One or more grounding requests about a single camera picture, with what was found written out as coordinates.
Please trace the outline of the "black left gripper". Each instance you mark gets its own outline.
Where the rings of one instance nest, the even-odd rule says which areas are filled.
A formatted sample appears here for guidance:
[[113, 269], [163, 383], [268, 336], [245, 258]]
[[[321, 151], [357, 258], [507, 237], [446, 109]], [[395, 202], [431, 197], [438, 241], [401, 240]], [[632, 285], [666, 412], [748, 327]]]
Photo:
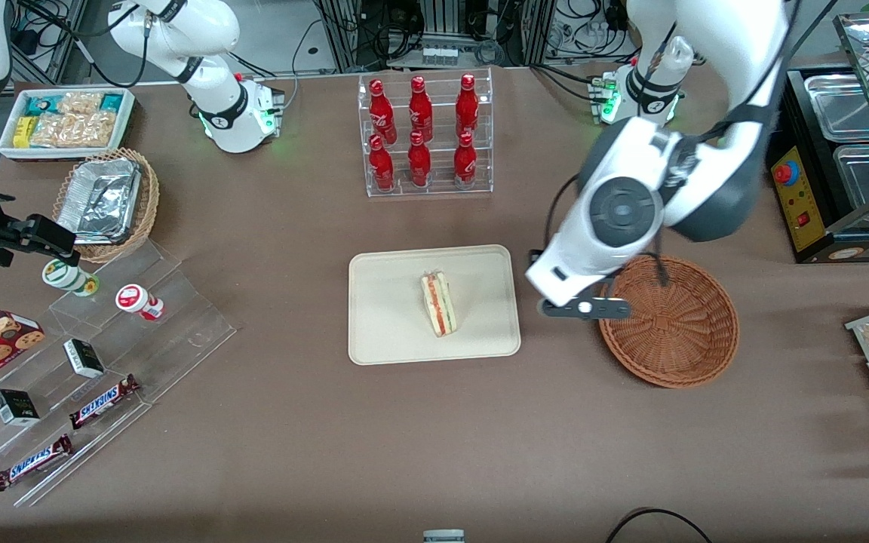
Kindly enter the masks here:
[[628, 319], [632, 312], [630, 302], [624, 299], [573, 298], [564, 307], [553, 305], [547, 299], [540, 300], [540, 312], [545, 316], [564, 318], [564, 310], [570, 317], [583, 320], [597, 320], [604, 316], [607, 319]]

